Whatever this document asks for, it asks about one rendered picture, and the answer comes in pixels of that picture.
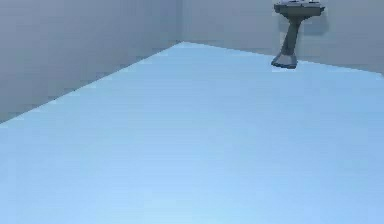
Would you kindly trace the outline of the grey pedestal sink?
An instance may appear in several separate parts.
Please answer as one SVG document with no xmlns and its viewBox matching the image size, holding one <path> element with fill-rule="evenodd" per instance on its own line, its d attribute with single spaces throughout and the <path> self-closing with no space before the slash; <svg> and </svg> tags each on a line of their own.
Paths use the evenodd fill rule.
<svg viewBox="0 0 384 224">
<path fill-rule="evenodd" d="M 300 25 L 306 19 L 320 16 L 324 10 L 325 6 L 318 1 L 281 0 L 274 4 L 274 11 L 288 20 L 289 27 L 280 52 L 271 62 L 272 66 L 286 69 L 297 67 L 295 47 Z"/>
</svg>

